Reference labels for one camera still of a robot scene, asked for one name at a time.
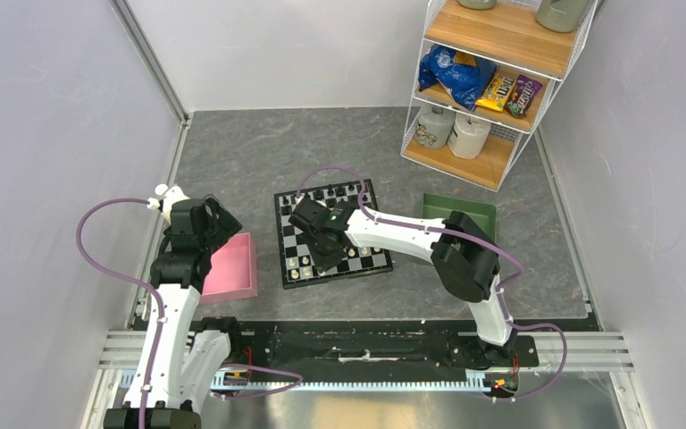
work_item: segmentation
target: gray floor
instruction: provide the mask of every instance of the gray floor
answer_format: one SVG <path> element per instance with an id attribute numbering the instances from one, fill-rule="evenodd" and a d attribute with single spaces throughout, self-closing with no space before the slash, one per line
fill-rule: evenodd
<path id="1" fill-rule="evenodd" d="M 581 288 L 566 246 L 540 154 L 530 145 L 498 193 L 400 157 L 406 108 L 290 109 L 196 113 L 177 182 L 189 195 L 214 193 L 251 232 L 259 297 L 201 306 L 197 316 L 243 320 L 468 318 L 434 270 L 394 255 L 392 273 L 283 290 L 272 195 L 295 189 L 326 164 L 372 179 L 380 210 L 418 216 L 422 194 L 498 207 L 498 245 L 527 273 L 506 289 L 517 318 L 583 317 Z M 310 186 L 350 180 L 322 173 Z M 502 275 L 513 267 L 502 264 Z"/>

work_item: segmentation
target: bag of chips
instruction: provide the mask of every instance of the bag of chips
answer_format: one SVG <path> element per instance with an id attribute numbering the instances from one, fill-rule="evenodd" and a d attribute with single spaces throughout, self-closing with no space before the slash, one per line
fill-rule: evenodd
<path id="1" fill-rule="evenodd" d="M 493 80 L 490 81 L 490 85 L 485 88 L 485 93 L 477 100 L 477 105 L 496 112 L 503 112 L 504 105 L 511 96 L 512 88 L 514 88 L 514 82 L 515 80 L 496 73 Z"/>
<path id="2" fill-rule="evenodd" d="M 506 110 L 517 118 L 527 116 L 527 110 L 530 109 L 532 100 L 542 88 L 542 83 L 520 74 L 519 78 L 516 79 L 514 92 L 506 102 Z"/>
<path id="3" fill-rule="evenodd" d="M 490 60 L 435 45 L 419 63 L 419 90 L 440 83 L 459 105 L 471 110 L 495 70 Z"/>

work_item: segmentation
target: white container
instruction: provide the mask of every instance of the white container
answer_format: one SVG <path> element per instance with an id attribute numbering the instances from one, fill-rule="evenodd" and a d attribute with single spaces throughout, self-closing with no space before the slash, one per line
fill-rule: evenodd
<path id="1" fill-rule="evenodd" d="M 484 11 L 496 5 L 496 0 L 459 0 L 463 7 Z"/>
<path id="2" fill-rule="evenodd" d="M 535 19 L 543 27 L 558 33 L 571 33 L 580 27 L 593 0 L 543 0 Z"/>
<path id="3" fill-rule="evenodd" d="M 442 107 L 432 107 L 432 111 L 420 115 L 416 120 L 416 141 L 430 149 L 440 149 L 446 145 L 448 134 L 454 124 L 456 114 L 443 110 Z"/>
<path id="4" fill-rule="evenodd" d="M 457 115 L 454 128 L 448 136 L 448 147 L 459 158 L 473 159 L 482 151 L 489 134 L 490 122 Z"/>

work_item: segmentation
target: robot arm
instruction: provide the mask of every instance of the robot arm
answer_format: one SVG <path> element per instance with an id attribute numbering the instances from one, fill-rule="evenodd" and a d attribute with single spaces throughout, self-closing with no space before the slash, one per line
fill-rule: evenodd
<path id="1" fill-rule="evenodd" d="M 382 214 L 369 210 L 375 218 Z M 448 219 L 412 219 L 386 214 L 383 218 L 424 225 L 413 230 L 376 223 L 356 203 L 340 202 L 332 209 L 303 198 L 290 216 L 290 223 L 302 231 L 300 239 L 318 270 L 339 264 L 351 247 L 386 248 L 419 257 L 435 266 L 443 286 L 466 301 L 477 323 L 482 341 L 502 357 L 512 351 L 516 331 L 506 322 L 498 295 L 498 255 L 457 237 L 427 231 L 428 227 L 466 232 L 492 243 L 466 214 L 453 212 Z"/>
<path id="2" fill-rule="evenodd" d="M 138 411 L 146 408 L 146 427 L 199 429 L 199 413 L 214 375 L 231 352 L 240 351 L 235 318 L 204 319 L 186 356 L 211 256 L 241 229 L 241 224 L 213 196 L 189 198 L 180 187 L 157 187 L 161 200 L 149 199 L 170 226 L 164 231 L 159 255 L 151 264 L 151 284 L 164 303 L 164 316 L 154 307 L 136 377 L 123 408 L 106 411 L 104 429 L 137 429 Z M 156 336 L 157 326 L 162 333 Z M 156 359 L 145 384 L 151 349 Z M 143 404 L 143 392 L 147 393 Z"/>

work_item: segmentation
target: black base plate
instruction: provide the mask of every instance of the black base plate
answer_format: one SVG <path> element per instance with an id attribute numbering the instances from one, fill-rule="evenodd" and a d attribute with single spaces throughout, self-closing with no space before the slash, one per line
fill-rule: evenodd
<path id="1" fill-rule="evenodd" d="M 484 371 L 492 366 L 513 366 L 514 354 L 519 358 L 519 366 L 536 367 L 540 365 L 538 349 L 535 340 L 531 336 L 518 336 L 514 342 L 514 354 L 502 357 L 499 360 L 490 361 L 485 357 L 480 337 L 476 335 L 454 335 L 448 340 L 451 350 L 451 366 Z"/>

